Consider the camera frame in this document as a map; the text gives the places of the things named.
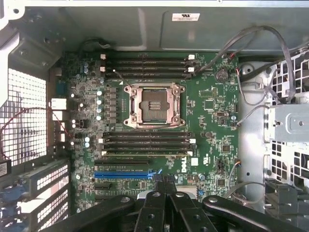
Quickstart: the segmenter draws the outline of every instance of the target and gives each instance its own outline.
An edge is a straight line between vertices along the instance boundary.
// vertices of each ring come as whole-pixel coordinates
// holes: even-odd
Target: motherboard
[[[169,174],[201,201],[224,195],[238,157],[237,59],[215,53],[66,53],[73,213],[153,190]]]

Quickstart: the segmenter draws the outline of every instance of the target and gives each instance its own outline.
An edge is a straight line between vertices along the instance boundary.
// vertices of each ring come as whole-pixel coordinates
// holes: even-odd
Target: sticker
[[[0,176],[7,175],[7,173],[8,173],[7,163],[0,164]]]
[[[172,21],[198,21],[200,14],[188,14],[188,13],[181,13],[181,14],[173,14]]]

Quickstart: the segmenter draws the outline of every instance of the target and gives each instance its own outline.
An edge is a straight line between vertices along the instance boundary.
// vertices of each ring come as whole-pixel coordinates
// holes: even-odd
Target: cpu socket
[[[180,94],[185,87],[175,83],[136,83],[126,86],[130,116],[124,124],[137,129],[175,128],[180,118]]]

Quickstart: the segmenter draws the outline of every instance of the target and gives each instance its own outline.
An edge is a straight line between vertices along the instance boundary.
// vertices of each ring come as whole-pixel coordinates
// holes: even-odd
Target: green circuit board
[[[57,93],[60,97],[68,98],[68,105],[73,105],[73,108],[70,108],[69,126],[72,126],[72,120],[85,123],[85,126],[78,125],[70,129],[70,133],[74,135],[71,160],[73,213],[76,210],[85,210],[115,195],[127,194],[134,197],[142,191],[153,189],[151,178],[139,179],[135,176],[94,178],[94,172],[101,171],[117,171],[118,174],[123,172],[170,174],[175,177],[177,188],[195,194],[200,201],[207,195],[224,195],[227,192],[228,175],[238,157],[236,122],[239,91],[235,73],[237,59],[232,62],[225,58],[219,59],[211,69],[201,74],[182,73],[183,68],[187,70],[187,66],[196,70],[199,66],[210,62],[215,55],[215,53],[112,51],[104,54],[83,53],[82,56],[76,53],[65,54]],[[147,62],[139,66],[141,60]],[[186,60],[187,66],[180,68],[172,65],[168,69],[170,60]],[[122,78],[118,78],[112,69],[116,69]],[[141,69],[147,73],[142,77],[138,75]],[[162,70],[166,73],[165,77],[160,76]],[[173,70],[181,73],[179,77],[174,75]],[[228,77],[224,75],[218,77],[218,72],[221,70],[227,71]],[[179,103],[183,125],[180,124],[175,128],[163,126],[151,130],[126,125],[133,102],[125,88],[141,83],[146,83],[149,89],[173,83],[183,87]],[[149,104],[150,102],[153,105],[149,105],[149,110],[164,107],[157,101],[148,101]],[[162,111],[156,117],[166,117],[166,114]],[[190,140],[193,144],[188,145],[192,150],[183,153],[177,150],[153,149],[145,150],[142,156],[138,156],[135,151],[124,148],[119,156],[107,158],[118,162],[124,160],[124,164],[96,165],[97,160],[105,159],[105,153],[102,152],[104,150],[102,135],[107,132],[121,134],[129,131],[189,132],[193,135],[193,139]],[[90,139],[89,147],[85,144],[86,137]],[[136,164],[135,160],[145,161]],[[97,184],[104,183],[108,183],[108,189],[95,188]]]

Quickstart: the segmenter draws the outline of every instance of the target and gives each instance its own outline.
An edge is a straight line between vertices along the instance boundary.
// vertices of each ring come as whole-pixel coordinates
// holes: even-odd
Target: perforated metal grille
[[[53,202],[46,206],[38,213],[38,223],[43,220],[53,209],[55,209],[61,202],[68,197],[68,190],[65,190],[60,196],[58,196]]]
[[[56,171],[46,175],[37,181],[37,190],[40,190],[44,186],[48,185],[58,177],[62,176],[64,173],[68,172],[68,165],[64,165],[63,167],[57,169]]]
[[[58,219],[64,214],[64,212],[66,212],[68,209],[68,202],[65,202],[65,204],[39,229],[43,230],[46,227],[49,227],[51,225],[53,225],[55,222],[58,221]]]
[[[7,102],[0,108],[0,126],[25,108],[46,108],[46,81],[9,69]],[[46,110],[18,115],[2,133],[3,152],[17,165],[46,155]]]
[[[309,91],[309,52],[297,55],[292,58],[294,75],[296,80],[296,93],[305,93]],[[286,97],[289,94],[288,68],[283,61],[277,65],[277,72],[272,88],[277,92],[278,97]]]

